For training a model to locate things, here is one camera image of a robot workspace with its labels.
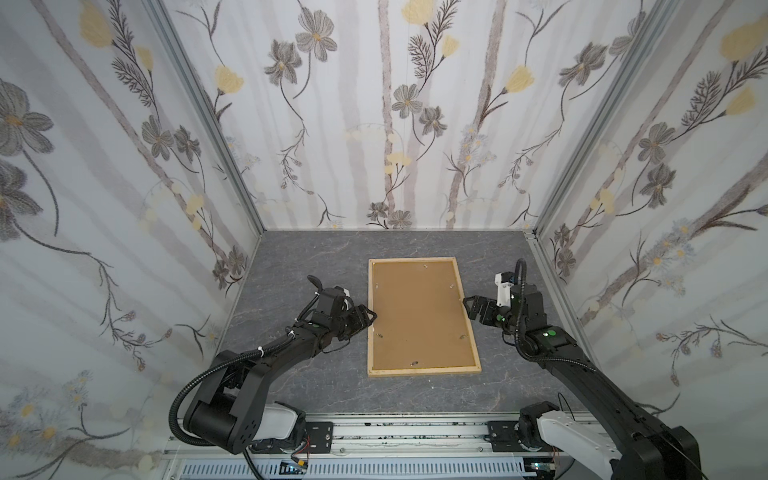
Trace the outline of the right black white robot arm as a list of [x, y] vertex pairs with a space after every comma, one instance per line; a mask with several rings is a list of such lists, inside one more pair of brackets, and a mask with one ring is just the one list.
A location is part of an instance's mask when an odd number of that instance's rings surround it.
[[469, 319], [500, 329], [525, 360], [563, 383], [606, 432], [582, 428], [568, 412], [542, 401], [519, 412], [516, 437], [533, 451], [555, 448], [602, 479], [702, 479], [699, 445], [683, 427], [671, 428], [632, 400], [586, 356], [563, 328], [548, 323], [534, 286], [504, 288], [508, 298], [472, 296]]

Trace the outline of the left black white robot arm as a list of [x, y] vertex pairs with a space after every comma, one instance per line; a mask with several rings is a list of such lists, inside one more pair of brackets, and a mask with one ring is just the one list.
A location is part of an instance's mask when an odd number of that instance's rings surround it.
[[241, 454], [265, 423], [271, 384], [300, 362], [322, 353], [333, 340], [349, 342], [377, 319], [343, 287], [316, 287], [286, 333], [252, 350], [225, 350], [189, 381], [172, 401], [168, 424], [173, 437], [192, 446], [216, 446]]

